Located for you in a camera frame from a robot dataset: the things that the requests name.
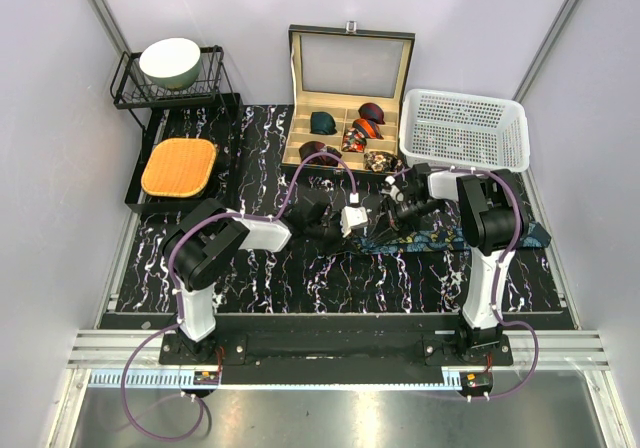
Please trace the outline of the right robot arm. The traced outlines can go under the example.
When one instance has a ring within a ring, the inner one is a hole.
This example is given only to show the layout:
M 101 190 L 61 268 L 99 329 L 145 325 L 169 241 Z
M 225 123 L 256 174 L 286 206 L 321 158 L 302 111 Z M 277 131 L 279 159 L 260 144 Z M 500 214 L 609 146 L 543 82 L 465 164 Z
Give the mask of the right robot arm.
M 484 361 L 500 349 L 505 325 L 501 298 L 516 245 L 528 218 L 508 170 L 486 171 L 418 164 L 385 179 L 385 214 L 392 234 L 406 231 L 443 202 L 458 205 L 461 232 L 471 248 L 467 298 L 454 332 L 454 353 L 466 364 Z

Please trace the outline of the blue patterned necktie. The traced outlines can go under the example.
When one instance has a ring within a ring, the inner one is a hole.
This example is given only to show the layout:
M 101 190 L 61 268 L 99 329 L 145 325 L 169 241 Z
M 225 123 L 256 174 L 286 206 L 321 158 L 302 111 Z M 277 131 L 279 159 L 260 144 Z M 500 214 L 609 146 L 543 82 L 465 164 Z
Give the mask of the blue patterned necktie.
M 552 241 L 550 233 L 538 222 L 529 225 L 528 233 L 523 236 L 517 249 L 547 248 Z M 469 251 L 470 246 L 462 236 L 460 228 L 438 227 L 413 233 L 407 237 L 386 244 L 375 244 L 373 241 L 361 239 L 355 243 L 358 251 L 370 255 L 394 255 L 398 253 L 432 253 L 443 251 Z

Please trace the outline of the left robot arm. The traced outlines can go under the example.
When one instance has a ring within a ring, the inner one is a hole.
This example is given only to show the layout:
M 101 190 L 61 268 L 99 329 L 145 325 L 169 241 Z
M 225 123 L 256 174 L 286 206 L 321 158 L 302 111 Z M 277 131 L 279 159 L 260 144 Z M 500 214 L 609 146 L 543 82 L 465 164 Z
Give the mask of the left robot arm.
M 280 219 L 242 215 L 207 199 L 169 230 L 161 244 L 178 303 L 176 329 L 181 352 L 196 364 L 215 354 L 212 306 L 214 284 L 240 251 L 279 253 L 300 240 L 338 250 L 343 241 L 341 215 L 326 201 L 305 199 Z

